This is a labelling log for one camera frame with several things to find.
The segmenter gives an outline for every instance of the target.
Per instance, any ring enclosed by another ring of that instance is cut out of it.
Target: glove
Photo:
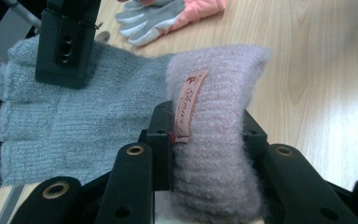
[[[129,0],[118,0],[118,2],[128,2]],[[137,7],[148,7],[153,5],[154,7],[162,7],[172,2],[173,0],[133,0],[127,3],[127,7],[137,6]]]
[[[202,223],[241,223],[260,215],[262,200],[241,132],[267,51],[228,46],[145,58],[95,42],[87,85],[72,90],[35,82],[37,45],[38,37],[21,41],[0,69],[4,185],[57,175],[85,184],[105,174],[117,151],[147,128],[154,106],[173,100],[177,107],[188,76],[207,69],[189,141],[173,149],[174,193],[156,192],[156,211],[161,219]]]
[[[124,12],[116,15],[122,25],[119,32],[129,38],[134,46],[142,46],[179,29],[190,22],[197,22],[226,8],[226,0],[173,0],[157,1],[157,6],[145,7],[139,2],[129,2]]]

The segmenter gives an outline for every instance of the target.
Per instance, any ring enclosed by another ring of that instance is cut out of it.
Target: white work glove
[[[147,7],[131,1],[123,8],[124,12],[116,15],[117,22],[122,24],[119,32],[134,46],[142,46],[190,22],[223,11],[226,0],[157,0]]]

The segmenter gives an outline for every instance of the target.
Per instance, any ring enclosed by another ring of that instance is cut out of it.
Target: light wood surface
[[[298,148],[323,178],[352,189],[358,180],[358,0],[227,0],[224,13],[142,48],[119,35],[114,17],[121,7],[103,0],[96,38],[109,33],[109,44],[137,54],[230,44],[271,49],[249,112],[270,143]]]

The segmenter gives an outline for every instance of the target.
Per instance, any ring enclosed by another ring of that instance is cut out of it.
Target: gray glove fingertip
[[[22,40],[7,51],[7,56],[10,60],[16,62],[36,64],[38,44],[39,36]]]
[[[55,104],[11,103],[2,104],[0,112],[0,140],[37,140],[48,136]]]
[[[12,102],[53,102],[62,87],[34,81],[34,65],[9,61],[0,68],[0,99]]]
[[[60,159],[54,153],[46,156],[45,152],[49,150],[50,145],[51,143],[46,140],[11,141],[4,143],[0,151],[2,184],[4,186],[9,184],[24,184],[19,181],[24,178],[29,180],[28,183],[36,183],[56,176],[54,166],[44,165],[52,164]],[[44,165],[44,169],[35,169],[34,166],[36,164]]]
[[[133,10],[141,9],[143,7],[145,7],[145,6],[140,4],[139,2],[131,1],[131,2],[127,2],[126,4],[124,4],[123,10],[124,11],[133,11]]]
[[[142,30],[142,28],[144,28],[147,25],[147,21],[143,21],[143,20],[138,20],[136,22],[130,23],[130,24],[126,24],[121,26],[118,31],[126,36],[126,37],[130,37],[132,35],[135,35],[136,33],[138,33],[139,31]]]
[[[118,23],[128,24],[140,20],[145,14],[141,11],[125,11],[120,12],[115,16]]]
[[[133,46],[140,47],[142,45],[146,45],[153,40],[157,39],[161,35],[161,32],[157,29],[157,27],[153,27],[147,32],[138,32],[135,35],[132,35],[129,38],[129,43]]]

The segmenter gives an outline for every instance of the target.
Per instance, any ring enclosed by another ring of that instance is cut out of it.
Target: fabric label
[[[174,132],[175,143],[186,143],[190,137],[190,122],[194,105],[203,80],[209,70],[200,70],[192,73],[186,80],[179,95],[175,113]]]

